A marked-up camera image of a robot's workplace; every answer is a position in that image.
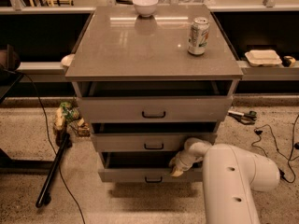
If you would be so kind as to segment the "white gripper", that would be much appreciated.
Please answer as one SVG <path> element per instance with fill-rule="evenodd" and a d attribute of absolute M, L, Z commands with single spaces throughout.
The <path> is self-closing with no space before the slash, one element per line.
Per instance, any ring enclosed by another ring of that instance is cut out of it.
<path fill-rule="evenodd" d="M 169 167 L 176 167 L 171 171 L 171 176 L 179 177 L 183 175 L 183 172 L 188 171 L 196 162 L 199 162 L 199 160 L 200 157 L 190 151 L 180 151 L 176 157 L 173 157 L 168 163 Z"/>

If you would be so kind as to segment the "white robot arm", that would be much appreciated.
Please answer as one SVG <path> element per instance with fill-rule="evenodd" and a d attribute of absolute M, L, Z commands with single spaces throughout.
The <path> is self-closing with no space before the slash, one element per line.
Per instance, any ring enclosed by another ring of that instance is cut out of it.
<path fill-rule="evenodd" d="M 280 172 L 269 158 L 240 147 L 189 138 L 169 162 L 178 177 L 202 163 L 206 224 L 260 224 L 253 191 L 278 186 Z"/>

